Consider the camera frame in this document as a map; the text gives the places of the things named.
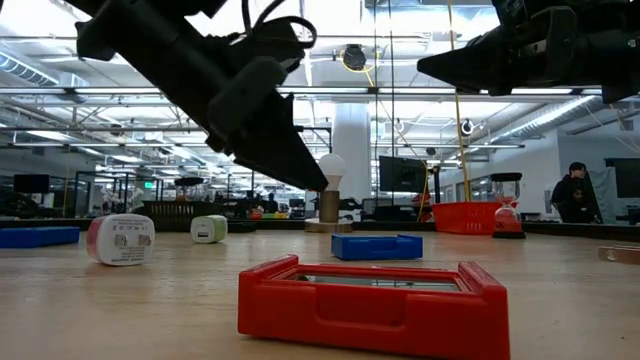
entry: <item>light bulb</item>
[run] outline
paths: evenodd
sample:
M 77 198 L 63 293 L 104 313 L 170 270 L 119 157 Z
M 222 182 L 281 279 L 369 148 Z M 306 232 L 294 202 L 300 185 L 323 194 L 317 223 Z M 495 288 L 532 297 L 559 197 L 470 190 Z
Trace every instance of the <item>light bulb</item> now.
M 344 160 L 336 154 L 327 154 L 320 158 L 318 165 L 329 182 L 326 191 L 338 191 L 342 176 L 347 170 Z

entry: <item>blue plastic block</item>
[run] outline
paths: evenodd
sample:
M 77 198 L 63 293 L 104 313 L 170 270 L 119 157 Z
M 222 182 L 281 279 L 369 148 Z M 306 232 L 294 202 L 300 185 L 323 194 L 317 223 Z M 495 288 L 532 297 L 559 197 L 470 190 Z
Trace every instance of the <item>blue plastic block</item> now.
M 422 257 L 422 237 L 331 236 L 331 253 L 341 260 L 393 260 Z
M 0 229 L 0 248 L 29 249 L 77 243 L 80 228 L 71 226 Z

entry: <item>person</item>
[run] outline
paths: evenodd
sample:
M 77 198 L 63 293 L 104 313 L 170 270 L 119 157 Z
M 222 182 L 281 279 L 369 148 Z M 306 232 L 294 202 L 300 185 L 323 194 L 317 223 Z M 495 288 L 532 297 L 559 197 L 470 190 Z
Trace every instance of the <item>person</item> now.
M 565 175 L 553 189 L 551 203 L 560 213 L 562 222 L 577 222 L 577 219 L 582 219 L 584 212 L 593 214 L 584 182 L 586 174 L 587 166 L 581 162 L 574 162 L 569 166 L 569 174 Z
M 269 194 L 269 201 L 267 201 L 264 212 L 267 214 L 274 214 L 278 212 L 278 202 L 274 200 L 275 195 L 273 193 Z
M 575 188 L 572 193 L 573 201 L 564 205 L 564 217 L 562 221 L 570 224 L 595 223 L 596 216 L 585 202 L 584 191 Z

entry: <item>table surface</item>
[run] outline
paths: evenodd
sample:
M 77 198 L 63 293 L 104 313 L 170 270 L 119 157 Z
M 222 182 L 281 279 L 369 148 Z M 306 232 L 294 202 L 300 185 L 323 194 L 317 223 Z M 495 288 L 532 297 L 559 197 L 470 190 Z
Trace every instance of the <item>table surface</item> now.
M 424 260 L 385 265 L 455 269 L 458 261 L 478 262 L 509 291 L 513 359 L 640 356 L 640 266 L 597 259 L 598 246 L 614 242 L 419 235 Z M 329 243 L 326 234 L 298 231 L 232 234 L 213 245 L 193 244 L 189 234 L 161 233 L 153 261 L 129 268 L 94 263 L 83 241 L 0 250 L 1 357 L 401 359 L 237 333 L 240 271 L 287 253 L 303 263 L 339 262 Z

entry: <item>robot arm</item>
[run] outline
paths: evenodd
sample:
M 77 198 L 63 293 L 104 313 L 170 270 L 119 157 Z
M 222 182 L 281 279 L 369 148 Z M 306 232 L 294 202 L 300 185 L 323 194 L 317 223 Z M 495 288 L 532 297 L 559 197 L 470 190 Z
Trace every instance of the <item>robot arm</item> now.
M 208 134 L 216 152 L 237 164 L 302 189 L 324 190 L 322 171 L 293 126 L 293 95 L 275 89 L 295 70 L 317 37 L 299 17 L 265 22 L 275 0 L 245 33 L 203 37 L 185 16 L 213 18 L 226 0 L 66 0 L 92 16 L 76 24 L 83 58 L 109 61 L 118 53 Z M 298 40 L 292 24 L 312 41 Z
M 500 26 L 418 71 L 492 96 L 517 87 L 602 86 L 609 104 L 640 91 L 640 2 L 493 0 Z

